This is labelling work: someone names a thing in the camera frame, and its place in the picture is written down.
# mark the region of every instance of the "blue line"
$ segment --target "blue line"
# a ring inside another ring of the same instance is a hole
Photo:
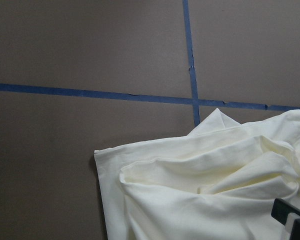
[[[189,74],[190,74],[190,81],[191,81],[193,121],[194,121],[194,126],[198,126],[200,123],[198,87],[197,87],[197,80],[196,80],[195,60],[193,56],[193,45],[192,45],[192,37],[191,37],[188,0],[183,0],[182,3],[183,3],[186,48],[187,48],[188,63],[189,63]]]
[[[191,98],[133,95],[128,93],[117,93],[117,92],[107,92],[107,91],[80,90],[80,89],[70,89],[70,88],[29,86],[29,85],[4,84],[4,83],[0,83],[0,91],[15,92],[15,93],[29,93],[29,94],[74,96],[74,97],[97,98],[97,99],[116,99],[116,100],[128,100],[128,101],[139,101],[139,102],[152,102],[152,103],[185,104],[185,105],[193,104]]]
[[[5,83],[0,83],[0,91],[15,92],[15,93],[29,93],[29,94],[57,95],[57,96],[73,96],[73,97],[96,98],[96,99],[127,100],[127,101],[151,102],[151,103],[167,103],[167,104],[183,104],[183,105],[193,104],[193,100],[191,98],[183,98],[183,97],[133,95],[128,93],[118,93],[118,92],[80,90],[80,89],[44,87],[44,86],[29,86],[29,85],[17,85],[17,84],[5,84]],[[205,100],[205,99],[198,99],[197,102],[198,102],[198,106],[234,108],[234,109],[255,109],[255,110],[268,110],[268,111],[281,111],[281,112],[300,109],[300,107],[298,106],[266,105],[260,103],[245,103],[245,102],[234,102],[234,101],[224,102],[219,100]]]

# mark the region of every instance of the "gray surface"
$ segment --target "gray surface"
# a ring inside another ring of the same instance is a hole
[[[192,128],[188,105],[0,92],[0,240],[105,239],[94,150]]]
[[[200,118],[203,121],[210,113],[216,108],[211,106],[200,106]],[[276,115],[280,115],[282,111],[268,111],[268,110],[255,110],[255,109],[241,109],[241,108],[229,108],[219,107],[220,111],[228,115],[240,124],[248,122],[262,121],[267,118],[271,118]]]
[[[0,83],[188,98],[186,49],[182,1],[0,1]]]
[[[300,0],[189,0],[201,99],[300,107]]]

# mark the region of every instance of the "towel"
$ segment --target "towel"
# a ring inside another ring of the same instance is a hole
[[[109,240],[279,240],[274,199],[300,209],[300,110],[239,124],[217,108],[94,158]]]

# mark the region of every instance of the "folded cloth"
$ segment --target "folded cloth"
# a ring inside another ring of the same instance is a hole
[[[300,110],[94,152],[109,240],[279,240],[274,199],[300,208]]]

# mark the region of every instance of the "black object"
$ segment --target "black object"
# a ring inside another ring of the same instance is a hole
[[[286,225],[289,213],[295,213],[300,216],[300,209],[283,199],[276,198],[272,207],[271,216],[281,224]],[[300,219],[296,219],[293,223],[290,240],[300,240]]]

